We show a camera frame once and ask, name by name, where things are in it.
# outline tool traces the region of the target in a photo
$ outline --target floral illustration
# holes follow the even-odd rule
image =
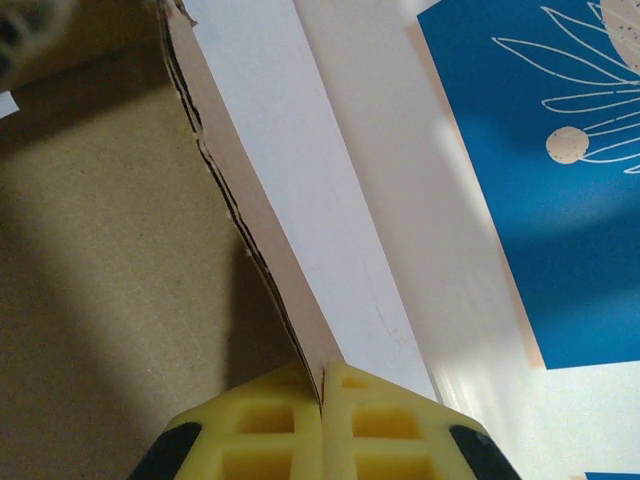
[[[590,91],[542,100],[547,110],[567,115],[571,123],[585,114],[601,112],[602,121],[591,125],[566,126],[549,135],[549,156],[558,163],[631,163],[624,172],[640,173],[640,0],[601,0],[588,2],[592,21],[572,18],[549,7],[542,10],[573,42],[575,52],[542,43],[493,37],[500,47],[520,57],[535,68],[577,84]],[[594,38],[606,35],[615,53],[598,46]],[[604,141],[589,150],[598,137]]]

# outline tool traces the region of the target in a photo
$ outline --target blue card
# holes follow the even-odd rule
[[[640,360],[638,5],[419,16],[548,369]]]

